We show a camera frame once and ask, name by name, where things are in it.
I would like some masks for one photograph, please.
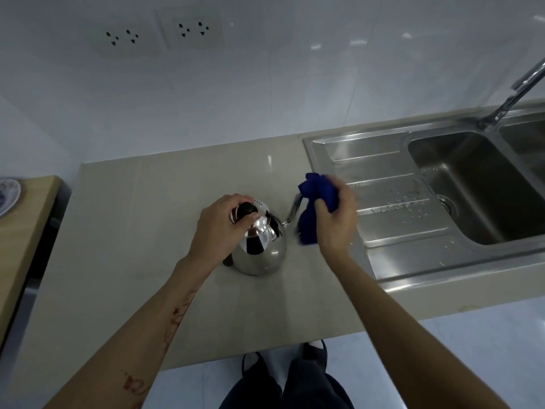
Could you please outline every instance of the forearm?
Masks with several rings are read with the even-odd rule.
[[[409,409],[507,408],[348,256],[328,261]]]
[[[207,275],[182,259],[172,276],[64,385],[46,408],[139,408]]]

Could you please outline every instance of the blue rag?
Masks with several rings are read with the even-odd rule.
[[[301,213],[297,223],[297,233],[299,241],[303,245],[316,244],[316,209],[314,202],[317,199],[323,199],[328,206],[328,211],[333,212],[339,206],[339,197],[337,188],[325,175],[314,172],[305,175],[306,181],[299,185],[299,191],[303,198],[309,199],[309,204]]]

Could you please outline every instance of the power socket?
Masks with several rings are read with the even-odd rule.
[[[155,32],[147,23],[125,23],[86,28],[94,51],[106,59],[153,56],[160,53]]]
[[[172,49],[202,49],[223,45],[221,18],[205,6],[172,7],[157,11],[167,44]]]

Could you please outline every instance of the faucet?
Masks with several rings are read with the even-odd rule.
[[[502,117],[507,115],[508,111],[514,106],[514,104],[522,99],[522,96],[526,95],[526,93],[528,93],[528,91],[544,76],[545,58],[541,59],[540,62],[531,68],[525,75],[514,82],[513,86],[511,86],[514,93],[509,96],[500,107],[494,110],[494,112],[480,119],[477,122],[477,126],[482,130],[493,128]]]

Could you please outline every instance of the shoe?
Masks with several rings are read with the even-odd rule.
[[[248,355],[251,355],[251,354],[256,354],[257,355],[257,361],[255,361],[254,364],[250,365],[247,369],[244,369],[244,363],[246,361],[246,356]],[[242,375],[244,375],[244,373],[246,373],[247,371],[249,371],[252,367],[254,366],[261,366],[261,367],[265,367],[265,370],[267,370],[267,364],[265,363],[265,359],[263,358],[263,356],[261,356],[261,353],[259,352],[252,352],[252,353],[247,353],[245,354],[243,357],[242,357]]]
[[[312,360],[320,366],[324,372],[328,365],[328,348],[325,347],[325,343],[321,340],[324,348],[311,346],[309,343],[303,343],[303,359]]]

